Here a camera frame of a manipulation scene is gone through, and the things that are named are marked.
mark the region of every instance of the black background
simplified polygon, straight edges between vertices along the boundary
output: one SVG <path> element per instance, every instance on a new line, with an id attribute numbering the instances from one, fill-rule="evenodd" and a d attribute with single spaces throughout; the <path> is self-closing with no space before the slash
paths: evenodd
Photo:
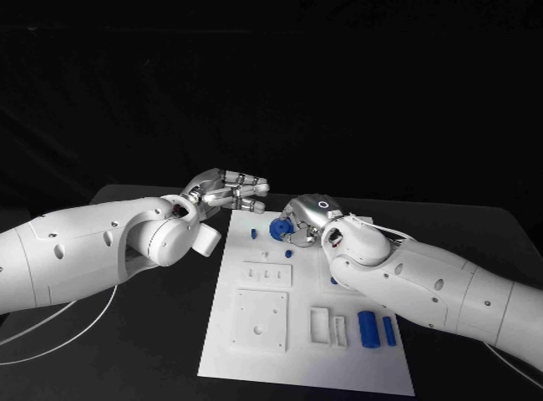
<path id="1" fill-rule="evenodd" d="M 543 254 L 543 2 L 0 2 L 0 205 L 213 167 L 503 207 Z"/>

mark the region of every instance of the table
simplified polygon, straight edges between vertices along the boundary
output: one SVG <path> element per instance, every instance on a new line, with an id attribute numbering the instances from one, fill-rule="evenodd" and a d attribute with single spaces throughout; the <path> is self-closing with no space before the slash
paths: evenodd
<path id="1" fill-rule="evenodd" d="M 108 185 L 92 204 L 179 194 L 180 188 Z M 441 246 L 495 274 L 543 289 L 543 259 L 511 214 L 503 209 L 359 200 L 330 194 L 347 213 Z M 262 200 L 279 211 L 295 195 Z M 209 225 L 223 234 L 210 258 L 190 251 L 171 267 L 140 273 L 119 285 L 114 304 L 91 331 L 65 348 L 30 362 L 0 367 L 0 399 L 369 399 L 408 397 L 197 377 L 230 212 Z M 81 300 L 47 325 L 0 348 L 0 362 L 49 350 L 88 326 L 112 290 Z M 60 306 L 16 312 L 0 339 L 49 316 Z M 485 346 L 419 327 L 399 317 L 415 393 L 422 400 L 507 399 L 543 391 Z"/>

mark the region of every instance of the silver robot hand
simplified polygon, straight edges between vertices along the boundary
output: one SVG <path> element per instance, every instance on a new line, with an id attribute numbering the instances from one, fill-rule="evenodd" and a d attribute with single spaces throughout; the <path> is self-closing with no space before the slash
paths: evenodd
<path id="1" fill-rule="evenodd" d="M 220 211 L 220 207 L 262 214 L 265 204 L 248 196 L 266 196 L 268 190 L 265 178 L 212 169 L 193 178 L 180 195 L 196 205 L 203 221 Z"/>
<path id="2" fill-rule="evenodd" d="M 294 233 L 282 233 L 285 242 L 308 248 L 321 237 L 327 224 L 343 217 L 341 206 L 328 195 L 307 194 L 294 198 L 282 210 L 279 220 L 291 220 Z"/>

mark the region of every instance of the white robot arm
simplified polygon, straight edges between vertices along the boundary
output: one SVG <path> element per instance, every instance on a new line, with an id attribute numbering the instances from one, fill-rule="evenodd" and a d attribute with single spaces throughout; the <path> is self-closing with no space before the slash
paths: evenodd
<path id="1" fill-rule="evenodd" d="M 481 340 L 543 372 L 542 290 L 409 236 L 390 240 L 383 227 L 343 215 L 327 195 L 291 200 L 279 219 L 295 227 L 284 241 L 308 247 L 320 239 L 340 285 L 409 321 Z"/>
<path id="2" fill-rule="evenodd" d="M 220 207 L 262 213 L 264 178 L 213 169 L 180 195 L 55 211 L 0 234 L 0 315 L 72 302 L 170 266 L 193 248 L 210 256 Z"/>

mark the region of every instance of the blue object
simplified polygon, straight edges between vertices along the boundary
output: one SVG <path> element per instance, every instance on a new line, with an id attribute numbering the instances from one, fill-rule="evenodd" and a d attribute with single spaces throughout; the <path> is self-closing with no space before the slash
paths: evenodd
<path id="1" fill-rule="evenodd" d="M 370 311 L 363 311 L 357 313 L 357 316 L 359 329 L 361 330 L 361 345 L 366 348 L 379 348 L 382 342 L 379 341 L 376 314 Z"/>
<path id="2" fill-rule="evenodd" d="M 398 343 L 395 342 L 393 322 L 389 316 L 383 318 L 383 325 L 385 325 L 385 335 L 387 337 L 387 344 L 392 347 L 395 347 Z"/>
<path id="3" fill-rule="evenodd" d="M 282 241 L 281 238 L 281 234 L 284 232 L 287 233 L 292 233 L 294 229 L 292 229 L 292 223 L 291 220 L 279 220 L 279 219 L 274 219 L 274 221 L 271 222 L 271 226 L 268 228 L 269 232 L 271 232 L 271 236 L 278 240 Z"/>

